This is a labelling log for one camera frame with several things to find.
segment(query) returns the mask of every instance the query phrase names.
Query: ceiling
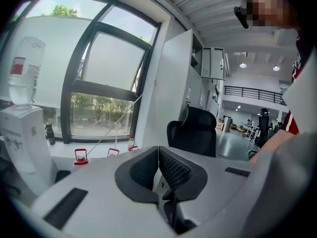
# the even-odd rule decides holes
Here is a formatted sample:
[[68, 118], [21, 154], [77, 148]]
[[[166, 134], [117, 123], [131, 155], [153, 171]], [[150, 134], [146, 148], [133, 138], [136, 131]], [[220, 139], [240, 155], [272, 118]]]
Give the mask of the ceiling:
[[[261, 112], [261, 109], [267, 109], [269, 111], [269, 117], [271, 119], [277, 119], [278, 118], [278, 110], [274, 109], [268, 109], [266, 107], [259, 107], [255, 105], [250, 105], [250, 104], [245, 104], [245, 103], [239, 103], [239, 102], [233, 102], [233, 101], [223, 101], [222, 102], [222, 107], [224, 109], [229, 109], [229, 110], [236, 110], [238, 106], [241, 106], [237, 112], [245, 112], [249, 113], [252, 115], [257, 115]], [[282, 117], [285, 117], [287, 113], [283, 112]]]
[[[291, 80], [297, 58], [294, 30], [250, 26], [244, 29], [233, 13], [241, 0], [169, 0], [198, 31], [205, 46], [224, 48], [229, 54], [230, 73], [254, 73]], [[249, 58], [237, 58], [234, 52], [248, 52]], [[245, 60], [245, 70], [238, 66]], [[278, 65], [276, 73], [272, 68]]]

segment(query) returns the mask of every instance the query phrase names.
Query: water bottle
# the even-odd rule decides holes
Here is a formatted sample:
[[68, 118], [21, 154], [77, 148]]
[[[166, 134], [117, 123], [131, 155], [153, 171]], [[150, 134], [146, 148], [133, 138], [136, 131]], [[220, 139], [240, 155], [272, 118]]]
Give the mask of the water bottle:
[[50, 145], [55, 145], [55, 135], [54, 135], [54, 131], [53, 131], [51, 122], [46, 123], [45, 130], [46, 130], [46, 134], [48, 136], [48, 140], [49, 140]]
[[128, 141], [128, 151], [131, 151], [131, 148], [134, 146], [134, 139], [133, 136], [130, 136]]
[[9, 77], [9, 94], [15, 105], [29, 105], [33, 100], [45, 48], [45, 43], [35, 37], [22, 39]]

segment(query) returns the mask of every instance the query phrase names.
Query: red shirt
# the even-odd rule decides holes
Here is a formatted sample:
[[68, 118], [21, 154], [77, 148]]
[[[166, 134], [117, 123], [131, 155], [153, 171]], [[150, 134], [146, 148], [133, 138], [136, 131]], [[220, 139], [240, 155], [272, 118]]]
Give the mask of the red shirt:
[[[293, 64], [292, 82], [294, 82], [300, 74], [312, 50], [309, 42], [303, 42], [301, 33], [299, 33], [296, 39], [296, 47], [298, 50], [298, 58]], [[298, 134], [298, 128], [291, 112], [287, 114], [282, 129], [295, 135]]]

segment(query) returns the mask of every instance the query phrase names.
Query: white cable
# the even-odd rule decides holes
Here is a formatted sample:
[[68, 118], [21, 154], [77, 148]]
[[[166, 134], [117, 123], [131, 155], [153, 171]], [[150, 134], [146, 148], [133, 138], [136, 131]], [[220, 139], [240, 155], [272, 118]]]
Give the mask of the white cable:
[[117, 149], [117, 134], [118, 134], [118, 124], [115, 123], [115, 142], [114, 142], [114, 148]]
[[154, 84], [154, 82], [155, 82], [155, 80], [154, 80], [154, 81], [148, 86], [148, 88], [135, 100], [135, 102], [132, 103], [132, 105], [131, 105], [131, 107], [128, 109], [128, 111], [125, 112], [125, 113], [114, 123], [114, 126], [113, 126], [110, 130], [108, 130], [108, 132], [97, 142], [97, 144], [95, 144], [95, 146], [87, 153], [87, 155], [90, 154], [92, 150], [94, 150], [94, 148], [101, 142], [101, 140], [103, 140], [103, 139], [109, 134], [110, 131], [112, 131], [112, 129], [113, 129], [114, 127], [116, 127], [117, 123], [130, 111], [130, 109], [134, 106], [134, 104], [136, 104], [136, 103], [138, 102], [138, 100], [142, 97], [143, 94], [145, 94], [145, 93], [148, 91], [148, 89]]

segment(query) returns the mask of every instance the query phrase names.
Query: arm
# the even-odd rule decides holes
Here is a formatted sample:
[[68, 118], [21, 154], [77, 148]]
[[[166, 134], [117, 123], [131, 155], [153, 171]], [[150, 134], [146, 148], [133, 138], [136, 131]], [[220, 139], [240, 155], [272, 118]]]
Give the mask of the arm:
[[265, 143], [265, 145], [261, 148], [261, 150], [250, 161], [252, 163], [255, 163], [258, 160], [261, 153], [269, 151], [269, 150], [277, 149], [282, 143], [292, 138], [293, 136], [295, 135], [280, 129], [272, 138], [270, 138]]

